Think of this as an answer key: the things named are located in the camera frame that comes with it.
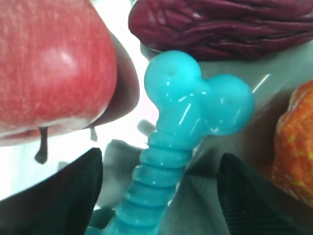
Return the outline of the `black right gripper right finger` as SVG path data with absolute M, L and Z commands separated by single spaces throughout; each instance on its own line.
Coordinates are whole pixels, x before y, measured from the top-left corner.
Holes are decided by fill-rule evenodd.
M 313 209 L 281 191 L 241 159 L 224 154 L 217 180 L 232 235 L 311 235 Z

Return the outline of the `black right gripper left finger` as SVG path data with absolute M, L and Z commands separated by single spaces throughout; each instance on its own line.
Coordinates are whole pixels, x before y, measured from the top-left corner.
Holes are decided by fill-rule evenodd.
M 0 202 L 2 235 L 83 235 L 102 186 L 92 148 L 48 179 Z

